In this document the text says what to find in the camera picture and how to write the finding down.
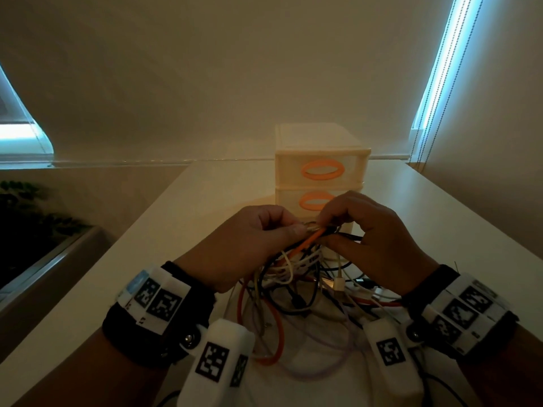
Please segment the grey planter ledge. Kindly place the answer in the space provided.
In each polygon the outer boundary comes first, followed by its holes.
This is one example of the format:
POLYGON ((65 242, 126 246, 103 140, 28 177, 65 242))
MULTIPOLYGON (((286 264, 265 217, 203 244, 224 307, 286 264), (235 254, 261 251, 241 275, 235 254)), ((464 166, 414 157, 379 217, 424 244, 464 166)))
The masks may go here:
POLYGON ((104 229, 90 227, 0 287, 0 364, 111 246, 104 229))

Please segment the cream plastic drawer unit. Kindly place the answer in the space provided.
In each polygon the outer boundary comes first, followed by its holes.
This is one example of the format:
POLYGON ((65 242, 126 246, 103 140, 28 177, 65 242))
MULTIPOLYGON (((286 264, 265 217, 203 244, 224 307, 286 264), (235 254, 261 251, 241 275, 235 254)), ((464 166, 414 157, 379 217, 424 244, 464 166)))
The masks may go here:
MULTIPOLYGON (((279 124, 275 138, 275 155, 283 151, 370 149, 346 128, 335 123, 279 124)), ((298 219, 303 223, 314 223, 316 218, 298 219)))

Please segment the black wristband with marker tags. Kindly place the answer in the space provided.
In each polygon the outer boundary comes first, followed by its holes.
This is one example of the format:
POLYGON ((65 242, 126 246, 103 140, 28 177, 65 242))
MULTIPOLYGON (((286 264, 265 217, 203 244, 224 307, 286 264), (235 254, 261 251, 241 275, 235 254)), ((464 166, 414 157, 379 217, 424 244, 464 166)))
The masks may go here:
POLYGON ((462 363, 480 363, 498 354, 519 323, 505 299, 447 265, 401 301, 425 344, 462 363))
POLYGON ((142 270, 126 285, 102 332, 133 363, 167 368, 200 345, 215 302, 213 289, 168 261, 142 270))

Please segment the person's left forearm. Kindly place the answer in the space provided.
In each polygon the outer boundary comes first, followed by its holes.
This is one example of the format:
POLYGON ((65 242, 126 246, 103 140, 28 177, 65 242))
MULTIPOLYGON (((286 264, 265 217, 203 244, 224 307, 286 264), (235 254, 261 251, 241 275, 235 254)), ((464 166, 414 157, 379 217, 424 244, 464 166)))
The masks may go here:
POLYGON ((12 407, 152 407, 168 370, 132 362, 99 328, 12 407))

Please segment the person's left hand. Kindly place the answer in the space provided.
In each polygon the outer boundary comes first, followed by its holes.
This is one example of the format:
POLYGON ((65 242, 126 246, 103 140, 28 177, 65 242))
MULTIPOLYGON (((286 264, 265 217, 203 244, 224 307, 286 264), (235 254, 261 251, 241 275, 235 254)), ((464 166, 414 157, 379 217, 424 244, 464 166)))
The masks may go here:
POLYGON ((265 230, 298 223, 279 205, 246 206, 173 262, 211 290, 225 293, 278 254, 267 253, 265 230))

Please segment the beige roller blind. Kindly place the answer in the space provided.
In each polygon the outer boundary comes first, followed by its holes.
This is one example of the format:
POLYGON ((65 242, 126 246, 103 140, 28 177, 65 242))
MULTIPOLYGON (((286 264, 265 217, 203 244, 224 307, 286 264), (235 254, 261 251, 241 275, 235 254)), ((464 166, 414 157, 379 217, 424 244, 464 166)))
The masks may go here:
POLYGON ((271 159, 279 124, 408 156, 453 0, 0 0, 0 66, 62 164, 271 159))

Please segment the person's right hand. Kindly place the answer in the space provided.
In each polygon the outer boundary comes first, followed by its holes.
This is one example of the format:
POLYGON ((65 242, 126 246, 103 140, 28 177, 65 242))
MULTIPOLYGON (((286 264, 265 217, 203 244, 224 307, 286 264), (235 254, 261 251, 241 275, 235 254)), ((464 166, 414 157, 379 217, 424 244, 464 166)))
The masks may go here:
POLYGON ((332 199, 316 219, 321 227, 350 222, 364 232, 359 243, 366 248, 366 259, 349 261, 380 286, 404 296, 438 269, 396 212, 359 192, 332 199))

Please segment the dark green plant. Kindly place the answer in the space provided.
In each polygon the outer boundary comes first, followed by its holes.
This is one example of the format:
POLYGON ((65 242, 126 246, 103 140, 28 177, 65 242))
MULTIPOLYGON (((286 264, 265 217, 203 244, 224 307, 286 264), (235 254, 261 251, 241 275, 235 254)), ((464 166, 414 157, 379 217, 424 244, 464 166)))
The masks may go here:
POLYGON ((48 191, 29 182, 0 180, 0 289, 62 242, 90 228, 78 218, 47 212, 48 191))

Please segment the person's right forearm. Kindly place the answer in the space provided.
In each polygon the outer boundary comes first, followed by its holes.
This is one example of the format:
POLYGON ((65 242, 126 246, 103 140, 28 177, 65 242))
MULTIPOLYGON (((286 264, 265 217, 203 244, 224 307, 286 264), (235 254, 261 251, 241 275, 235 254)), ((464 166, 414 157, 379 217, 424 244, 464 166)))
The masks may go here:
POLYGON ((524 327, 496 354, 458 366, 485 407, 543 407, 543 342, 524 327))

